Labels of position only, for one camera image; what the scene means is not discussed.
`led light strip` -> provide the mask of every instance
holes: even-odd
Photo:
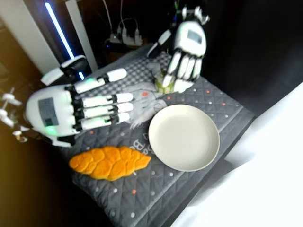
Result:
[[[70,46],[67,43],[67,40],[66,40],[66,38],[65,38],[65,36],[63,34],[63,31],[62,31],[62,29],[61,29],[61,27],[59,25],[59,22],[58,22],[58,20],[56,18],[56,15],[53,12],[53,9],[52,9],[51,5],[48,2],[46,2],[45,3],[45,7],[46,7],[46,9],[48,11],[49,16],[51,17],[51,19],[53,21],[53,24],[55,25],[55,27],[57,29],[57,32],[58,32],[58,34],[59,34],[59,36],[60,36],[60,38],[61,38],[61,40],[62,40],[62,42],[63,42],[63,44],[65,46],[65,49],[67,50],[70,58],[74,59],[75,56],[73,55],[73,53],[71,51],[71,48],[70,48]],[[84,76],[83,76],[82,72],[79,72],[79,76],[80,76],[81,80],[84,80]]]

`gray quilted tablecloth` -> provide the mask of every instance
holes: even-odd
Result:
[[[158,62],[164,69],[170,57],[162,53],[156,59],[149,60],[145,57],[149,47],[145,46],[129,53],[91,75],[99,76],[112,69],[125,68],[128,72],[126,78],[81,95],[132,92],[135,100],[134,110],[130,114],[131,120],[120,125],[84,132],[77,137],[72,148],[61,148],[67,160],[83,151],[103,146],[128,146],[151,156],[147,168],[137,171],[136,175],[123,177],[114,182],[95,180],[87,175],[72,173],[73,182],[103,207],[115,226],[163,225],[174,212],[177,212],[180,204],[188,198],[253,119],[251,112],[205,78],[200,78],[193,87],[182,94],[165,96],[157,94],[153,76],[146,66],[150,62]],[[152,116],[160,109],[173,104],[187,104],[203,110],[213,119],[220,131],[219,154],[215,161],[203,170],[180,172],[171,169],[157,159],[150,147],[147,133]]]

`robotic hand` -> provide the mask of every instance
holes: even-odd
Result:
[[[206,37],[202,25],[206,24],[209,17],[202,16],[200,7],[195,10],[184,7],[179,13],[182,14],[183,22],[178,27],[166,30],[147,56],[154,58],[172,45],[173,56],[162,86],[167,87],[174,82],[174,91],[182,93],[200,76],[202,59],[206,52]]]
[[[69,60],[63,64],[64,68],[79,63],[79,59],[82,57]],[[58,79],[62,68],[61,65],[61,70],[52,70],[52,78]],[[131,93],[77,98],[77,94],[120,80],[126,75],[125,69],[116,69],[97,78],[41,89],[26,104],[24,117],[29,126],[7,125],[16,129],[13,132],[16,138],[23,131],[33,129],[47,137],[54,146],[69,147],[75,142],[74,135],[84,130],[129,120],[128,112],[133,109],[129,103],[133,99]]]

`round plate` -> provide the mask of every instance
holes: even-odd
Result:
[[[196,171],[215,159],[219,131],[203,111],[189,105],[171,105],[151,121],[149,140],[155,155],[180,171]]]

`toy croissant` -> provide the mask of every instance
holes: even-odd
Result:
[[[128,147],[103,147],[74,156],[70,167],[95,179],[115,181],[145,168],[150,160],[150,156]]]

